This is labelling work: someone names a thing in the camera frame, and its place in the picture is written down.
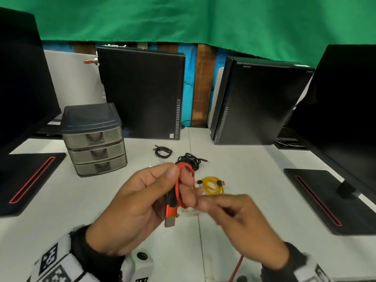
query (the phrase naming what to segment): black sleeve cuff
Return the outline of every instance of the black sleeve cuff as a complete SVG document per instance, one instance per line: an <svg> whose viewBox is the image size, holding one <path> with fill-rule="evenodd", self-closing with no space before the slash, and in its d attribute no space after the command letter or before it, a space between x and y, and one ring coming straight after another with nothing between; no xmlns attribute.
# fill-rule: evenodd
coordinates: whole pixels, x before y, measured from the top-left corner
<svg viewBox="0 0 376 282"><path fill-rule="evenodd" d="M302 254L295 246L285 242L289 250L289 258L286 265L277 271L266 268L264 265L261 270L261 279L263 282L297 282L294 271L306 265L307 257Z"/></svg>
<svg viewBox="0 0 376 282"><path fill-rule="evenodd" d="M92 249L85 238L88 227L81 227L71 233L72 254L84 271L93 274L101 282L119 282L125 256L107 256Z"/></svg>

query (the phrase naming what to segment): green curtain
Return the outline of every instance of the green curtain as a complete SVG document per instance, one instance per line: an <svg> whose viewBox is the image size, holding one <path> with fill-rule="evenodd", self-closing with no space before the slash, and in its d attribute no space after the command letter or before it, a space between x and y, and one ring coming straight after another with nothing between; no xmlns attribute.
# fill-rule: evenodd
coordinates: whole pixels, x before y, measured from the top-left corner
<svg viewBox="0 0 376 282"><path fill-rule="evenodd" d="M0 0L43 40L207 43L316 66L329 43L376 43L376 0Z"/></svg>

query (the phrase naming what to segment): translucent drawer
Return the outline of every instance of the translucent drawer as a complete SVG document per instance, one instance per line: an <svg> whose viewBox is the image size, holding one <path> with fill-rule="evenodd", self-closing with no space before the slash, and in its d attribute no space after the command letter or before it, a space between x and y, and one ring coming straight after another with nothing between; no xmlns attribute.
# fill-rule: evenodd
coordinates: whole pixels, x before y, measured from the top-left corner
<svg viewBox="0 0 376 282"><path fill-rule="evenodd" d="M119 157L99 161L95 163L88 163L88 164L74 164L76 172L80 176L92 176L92 175L99 175L107 172L114 171L116 169L120 169L127 165L127 156L123 154Z"/></svg>
<svg viewBox="0 0 376 282"><path fill-rule="evenodd" d="M121 127L95 133L73 133L63 135L67 148L98 146L119 141L122 138Z"/></svg>
<svg viewBox="0 0 376 282"><path fill-rule="evenodd" d="M68 150L75 164L90 163L114 158L125 153L124 141L107 144L100 147L88 147L85 149Z"/></svg>

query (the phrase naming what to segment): person's left hand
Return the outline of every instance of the person's left hand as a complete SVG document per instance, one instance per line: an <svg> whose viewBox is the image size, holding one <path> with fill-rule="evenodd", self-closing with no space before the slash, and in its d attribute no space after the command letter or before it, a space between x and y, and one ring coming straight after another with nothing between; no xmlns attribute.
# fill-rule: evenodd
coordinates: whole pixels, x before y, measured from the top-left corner
<svg viewBox="0 0 376 282"><path fill-rule="evenodd" d="M133 174L100 217L87 229L86 241L107 255L126 255L143 242L165 219L165 194L180 177L180 193L188 207L194 207L202 188L183 168L166 163Z"/></svg>

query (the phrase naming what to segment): black computer case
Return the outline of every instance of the black computer case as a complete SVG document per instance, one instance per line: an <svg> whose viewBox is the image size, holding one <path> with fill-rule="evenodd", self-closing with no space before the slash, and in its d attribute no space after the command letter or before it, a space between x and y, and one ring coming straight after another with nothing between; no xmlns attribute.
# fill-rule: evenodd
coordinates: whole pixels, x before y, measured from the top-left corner
<svg viewBox="0 0 376 282"><path fill-rule="evenodd" d="M185 55L97 47L106 100L115 104L124 137L180 139Z"/></svg>
<svg viewBox="0 0 376 282"><path fill-rule="evenodd" d="M272 144L314 69L284 61L227 57L210 135L215 144Z"/></svg>

